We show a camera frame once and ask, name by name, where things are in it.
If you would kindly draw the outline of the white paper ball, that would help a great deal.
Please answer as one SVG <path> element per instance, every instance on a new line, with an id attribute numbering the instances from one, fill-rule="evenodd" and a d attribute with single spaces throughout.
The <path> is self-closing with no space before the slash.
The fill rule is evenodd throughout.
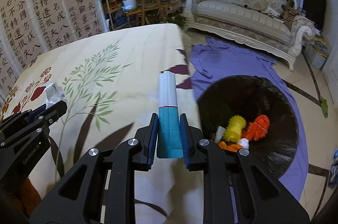
<path id="1" fill-rule="evenodd" d="M 50 108 L 59 101 L 67 102 L 66 95 L 63 89 L 60 86 L 58 86 L 56 82 L 49 83 L 46 85 L 45 95 L 46 95 L 45 105 L 47 108 Z"/>

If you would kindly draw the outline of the white teal tube box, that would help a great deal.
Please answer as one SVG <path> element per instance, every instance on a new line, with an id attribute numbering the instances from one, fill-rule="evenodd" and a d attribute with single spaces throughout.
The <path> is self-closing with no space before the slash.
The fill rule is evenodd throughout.
<path id="1" fill-rule="evenodd" d="M 159 132 L 158 158 L 182 158 L 175 74 L 165 71 L 159 75 Z"/>

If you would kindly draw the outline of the orange plastic wrapper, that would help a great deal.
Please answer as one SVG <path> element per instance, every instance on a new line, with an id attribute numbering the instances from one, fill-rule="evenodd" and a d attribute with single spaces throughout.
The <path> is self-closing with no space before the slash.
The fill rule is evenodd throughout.
<path id="1" fill-rule="evenodd" d="M 224 141 L 220 141 L 218 143 L 218 146 L 222 148 L 223 150 L 227 150 L 231 152 L 237 152 L 238 150 L 243 148 L 243 146 L 241 146 L 240 144 L 233 143 L 233 142 L 224 142 Z"/>

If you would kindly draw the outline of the yellow foam net bundle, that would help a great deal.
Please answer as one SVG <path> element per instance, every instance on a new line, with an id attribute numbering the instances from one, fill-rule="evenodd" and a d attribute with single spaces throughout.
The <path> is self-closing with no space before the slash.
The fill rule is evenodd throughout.
<path id="1" fill-rule="evenodd" d="M 246 120 L 238 115 L 229 119 L 223 138 L 226 142 L 237 142 L 241 138 L 242 130 L 246 127 Z"/>

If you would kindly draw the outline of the red foam net bundle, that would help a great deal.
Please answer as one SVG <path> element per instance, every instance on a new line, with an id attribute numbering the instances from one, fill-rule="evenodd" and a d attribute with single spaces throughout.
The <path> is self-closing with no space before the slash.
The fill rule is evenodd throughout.
<path id="1" fill-rule="evenodd" d="M 269 118 L 266 115 L 259 115 L 242 131 L 242 138 L 247 138 L 249 141 L 258 141 L 267 135 L 269 126 Z"/>

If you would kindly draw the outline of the white ball trash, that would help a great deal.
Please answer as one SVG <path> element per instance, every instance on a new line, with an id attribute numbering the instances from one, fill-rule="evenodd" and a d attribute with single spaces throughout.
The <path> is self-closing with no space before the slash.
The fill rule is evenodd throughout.
<path id="1" fill-rule="evenodd" d="M 240 145 L 242 148 L 249 149 L 249 140 L 247 138 L 241 138 L 237 141 L 237 145 Z"/>

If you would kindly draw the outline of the black trash bin with bag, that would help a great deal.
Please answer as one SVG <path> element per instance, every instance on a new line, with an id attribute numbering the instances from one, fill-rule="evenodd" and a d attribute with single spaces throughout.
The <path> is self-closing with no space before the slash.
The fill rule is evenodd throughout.
<path id="1" fill-rule="evenodd" d="M 197 99 L 203 135 L 213 138 L 219 126 L 243 117 L 242 137 L 249 150 L 276 178 L 295 159 L 299 139 L 296 114 L 284 93 L 267 78 L 236 75 L 209 86 Z"/>

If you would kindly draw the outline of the floral cream tablecloth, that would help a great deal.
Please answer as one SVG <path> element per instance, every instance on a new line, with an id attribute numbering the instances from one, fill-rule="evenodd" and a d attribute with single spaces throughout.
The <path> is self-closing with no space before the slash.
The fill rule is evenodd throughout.
<path id="1" fill-rule="evenodd" d="M 29 175 L 36 205 L 91 148 L 109 150 L 149 124 L 159 109 L 159 76 L 175 75 L 178 110 L 199 127 L 190 77 L 193 34 L 166 23 L 84 38 L 39 56 L 1 100 L 1 118 L 45 102 L 58 84 L 67 112 L 50 128 L 51 147 Z"/>

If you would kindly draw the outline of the purple cloth on floor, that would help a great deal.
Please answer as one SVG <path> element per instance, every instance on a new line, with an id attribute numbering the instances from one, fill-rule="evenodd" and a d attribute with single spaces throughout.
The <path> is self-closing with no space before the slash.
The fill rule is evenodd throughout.
<path id="1" fill-rule="evenodd" d="M 267 78 L 286 96 L 296 115 L 300 143 L 293 162 L 279 181 L 300 200 L 308 173 L 305 129 L 296 100 L 273 67 L 275 59 L 249 48 L 208 37 L 205 44 L 192 46 L 190 62 L 195 68 L 190 80 L 196 100 L 216 81 L 235 75 Z"/>

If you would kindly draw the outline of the calligraphy screen panel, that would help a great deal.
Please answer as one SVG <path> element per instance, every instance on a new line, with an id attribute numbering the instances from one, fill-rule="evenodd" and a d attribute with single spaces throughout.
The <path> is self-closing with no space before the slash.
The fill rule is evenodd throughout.
<path id="1" fill-rule="evenodd" d="M 1 102 L 39 55 L 107 31 L 98 0 L 1 0 Z"/>

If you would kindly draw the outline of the wooden plant stand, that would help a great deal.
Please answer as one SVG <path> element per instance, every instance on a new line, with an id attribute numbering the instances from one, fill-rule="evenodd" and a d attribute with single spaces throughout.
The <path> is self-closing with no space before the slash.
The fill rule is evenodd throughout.
<path id="1" fill-rule="evenodd" d="M 126 12 L 128 22 L 129 18 L 134 16 L 137 25 L 146 24 L 146 16 L 149 11 L 157 11 L 161 22 L 166 22 L 167 11 L 172 6 L 170 2 L 162 2 L 161 0 L 136 0 L 138 6 L 135 10 Z"/>

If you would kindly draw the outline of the green rag on floor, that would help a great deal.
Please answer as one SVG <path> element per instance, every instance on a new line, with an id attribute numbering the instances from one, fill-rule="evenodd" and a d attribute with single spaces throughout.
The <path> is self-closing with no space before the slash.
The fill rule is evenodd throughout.
<path id="1" fill-rule="evenodd" d="M 328 117 L 328 103 L 325 100 L 325 98 L 322 96 L 319 97 L 319 101 L 320 101 L 320 106 L 321 106 L 323 115 L 325 118 L 327 118 Z"/>

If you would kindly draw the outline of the blue white shoes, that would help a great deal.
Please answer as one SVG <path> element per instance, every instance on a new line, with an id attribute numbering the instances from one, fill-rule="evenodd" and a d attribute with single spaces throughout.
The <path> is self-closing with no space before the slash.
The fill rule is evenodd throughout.
<path id="1" fill-rule="evenodd" d="M 335 150 L 333 153 L 333 165 L 331 165 L 331 169 L 329 172 L 329 180 L 328 180 L 328 187 L 334 188 L 337 186 L 338 180 L 338 150 Z"/>

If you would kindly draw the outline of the ornate white sofa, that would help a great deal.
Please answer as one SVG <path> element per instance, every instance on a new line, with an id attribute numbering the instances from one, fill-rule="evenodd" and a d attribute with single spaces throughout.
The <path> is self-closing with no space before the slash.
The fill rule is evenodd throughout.
<path id="1" fill-rule="evenodd" d="M 185 30 L 196 29 L 285 60 L 294 69 L 314 24 L 296 8 L 296 0 L 182 0 Z"/>

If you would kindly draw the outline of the black television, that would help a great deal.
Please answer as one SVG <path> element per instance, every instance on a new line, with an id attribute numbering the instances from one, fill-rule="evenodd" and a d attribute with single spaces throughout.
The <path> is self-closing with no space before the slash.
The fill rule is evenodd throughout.
<path id="1" fill-rule="evenodd" d="M 305 17 L 314 22 L 315 28 L 322 31 L 324 27 L 327 0 L 303 0 Z"/>

